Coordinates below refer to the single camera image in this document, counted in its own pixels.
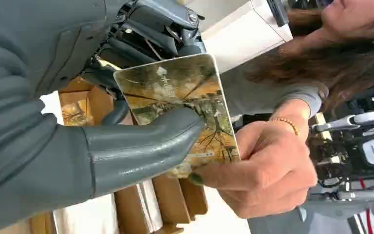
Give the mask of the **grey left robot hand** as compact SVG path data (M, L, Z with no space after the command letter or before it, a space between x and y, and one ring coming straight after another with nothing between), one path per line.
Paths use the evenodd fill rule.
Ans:
M204 122L188 108L145 126L63 126L41 95L66 86L123 0L0 0L0 230L180 164Z

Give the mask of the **person's hand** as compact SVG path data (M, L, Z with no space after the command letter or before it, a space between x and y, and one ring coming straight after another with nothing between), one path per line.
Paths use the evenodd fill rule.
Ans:
M189 175L195 185L218 190L242 219L277 215L303 204L317 173L306 146L308 124L257 121L236 133L241 160L208 164Z

